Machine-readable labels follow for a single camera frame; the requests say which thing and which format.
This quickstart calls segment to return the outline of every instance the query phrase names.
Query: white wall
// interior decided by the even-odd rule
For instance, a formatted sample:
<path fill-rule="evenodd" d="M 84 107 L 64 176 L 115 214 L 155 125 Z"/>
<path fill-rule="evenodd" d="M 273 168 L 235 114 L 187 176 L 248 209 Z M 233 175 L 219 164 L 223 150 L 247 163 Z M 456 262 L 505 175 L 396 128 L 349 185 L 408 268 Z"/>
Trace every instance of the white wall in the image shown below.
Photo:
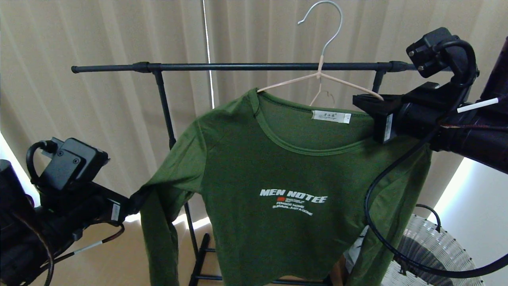
<path fill-rule="evenodd" d="M 481 267 L 508 253 L 507 202 L 508 175 L 465 158 L 435 209 Z M 483 278 L 487 286 L 506 285 L 508 267 Z"/>

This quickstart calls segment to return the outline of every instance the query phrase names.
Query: shirt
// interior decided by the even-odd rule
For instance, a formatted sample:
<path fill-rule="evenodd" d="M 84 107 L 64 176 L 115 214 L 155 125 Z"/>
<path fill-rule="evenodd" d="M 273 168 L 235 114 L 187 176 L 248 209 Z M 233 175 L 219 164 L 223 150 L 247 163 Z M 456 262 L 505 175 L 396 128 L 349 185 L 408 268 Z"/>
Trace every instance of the shirt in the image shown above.
<path fill-rule="evenodd" d="M 178 285 L 171 221 L 194 193 L 203 196 L 225 285 L 326 277 L 366 226 L 370 183 L 417 143 L 399 136 L 380 145 L 372 131 L 365 113 L 305 106 L 257 89 L 197 118 L 142 187 L 150 192 L 141 223 L 152 285 Z M 430 154 L 428 146 L 420 149 L 374 190 L 372 219 L 393 245 Z M 380 284 L 392 257 L 368 231 L 347 285 Z"/>

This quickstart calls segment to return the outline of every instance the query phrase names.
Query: metal hook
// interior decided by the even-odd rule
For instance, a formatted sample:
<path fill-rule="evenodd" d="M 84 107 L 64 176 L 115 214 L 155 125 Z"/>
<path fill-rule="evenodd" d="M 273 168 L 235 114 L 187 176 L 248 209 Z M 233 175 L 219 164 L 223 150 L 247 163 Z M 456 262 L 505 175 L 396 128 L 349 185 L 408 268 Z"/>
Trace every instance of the metal hook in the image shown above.
<path fill-rule="evenodd" d="M 298 25 L 300 25 L 301 23 L 303 23 L 305 21 L 305 19 L 307 19 L 307 16 L 314 9 L 314 7 L 316 7 L 317 5 L 322 4 L 322 3 L 330 3 L 330 4 L 332 4 L 333 6 L 335 6 L 335 8 L 337 8 L 337 10 L 339 11 L 339 14 L 340 14 L 339 29 L 337 30 L 335 35 L 333 35 L 333 37 L 330 40 L 328 40 L 328 42 L 326 42 L 325 46 L 323 47 L 323 51 L 321 52 L 321 56 L 324 56 L 325 55 L 325 49 L 326 49 L 326 47 L 330 44 L 331 41 L 333 41 L 333 39 L 335 39 L 335 37 L 337 37 L 337 35 L 340 32 L 340 28 L 342 27 L 342 9 L 340 8 L 340 6 L 337 3 L 333 2 L 333 1 L 330 1 L 330 0 L 322 0 L 322 1 L 316 2 L 314 5 L 312 5 L 312 7 L 310 7 L 309 11 L 307 11 L 307 14 L 305 14 L 305 17 L 303 17 L 302 20 L 298 21 Z"/>

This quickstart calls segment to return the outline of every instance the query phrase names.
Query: clothing rack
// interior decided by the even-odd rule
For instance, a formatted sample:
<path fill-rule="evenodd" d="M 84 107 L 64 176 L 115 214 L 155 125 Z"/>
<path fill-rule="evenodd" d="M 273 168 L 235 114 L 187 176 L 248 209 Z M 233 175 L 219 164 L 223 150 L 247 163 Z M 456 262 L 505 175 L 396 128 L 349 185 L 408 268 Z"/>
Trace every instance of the clothing rack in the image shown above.
<path fill-rule="evenodd" d="M 149 62 L 138 62 L 132 65 L 103 65 L 103 66 L 73 66 L 71 68 L 73 73 L 82 72 L 103 72 L 103 71 L 135 71 L 140 73 L 151 73 L 155 76 L 155 82 L 158 86 L 159 96 L 161 98 L 161 105 L 166 121 L 166 127 L 169 135 L 169 148 L 172 149 L 176 143 L 171 116 L 169 113 L 168 99 L 166 97 L 166 90 L 164 89 L 164 80 L 162 77 L 163 71 L 316 71 L 318 68 L 317 63 L 231 63 L 231 64 L 160 64 Z M 401 72 L 407 70 L 416 70 L 413 64 L 391 61 L 384 63 L 324 63 L 322 70 L 335 70 L 335 71 L 375 71 L 374 82 L 372 84 L 372 91 L 378 93 L 379 87 L 383 81 L 383 76 L 387 72 Z M 197 286 L 199 280 L 222 280 L 221 276 L 202 274 L 203 263 L 205 261 L 206 253 L 215 252 L 214 248 L 209 248 L 210 235 L 206 233 L 203 236 L 200 248 L 196 240 L 194 232 L 193 221 L 190 215 L 188 203 L 184 205 L 185 214 L 189 226 L 190 239 L 196 256 L 196 263 L 191 275 L 189 286 Z M 284 285 L 331 285 L 330 278 L 325 278 L 322 282 L 305 281 L 305 280 L 285 280 L 278 279 L 272 282 L 273 284 Z"/>

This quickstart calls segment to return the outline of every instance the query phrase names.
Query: horizontal bar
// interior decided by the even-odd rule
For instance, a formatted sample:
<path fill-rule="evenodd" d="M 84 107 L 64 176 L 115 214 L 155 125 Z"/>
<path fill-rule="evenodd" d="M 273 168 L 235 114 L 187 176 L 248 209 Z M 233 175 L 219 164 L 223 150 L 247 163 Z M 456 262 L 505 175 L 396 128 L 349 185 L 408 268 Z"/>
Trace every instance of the horizontal bar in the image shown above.
<path fill-rule="evenodd" d="M 140 62 L 132 65 L 104 65 L 104 66 L 73 66 L 72 72 L 100 72 L 100 71 L 290 71 L 317 70 L 317 63 L 231 63 L 231 64 L 159 64 Z M 365 70 L 399 72 L 416 70 L 413 64 L 391 61 L 387 63 L 324 63 L 322 70 Z"/>
<path fill-rule="evenodd" d="M 222 281 L 222 276 L 215 275 L 197 275 L 197 279 L 202 280 L 215 280 Z M 306 280 L 286 280 L 286 279 L 278 279 L 272 282 L 272 284 L 282 284 L 282 285 L 308 285 L 308 286 L 323 286 L 328 285 L 324 282 L 316 282 L 316 281 L 306 281 Z"/>

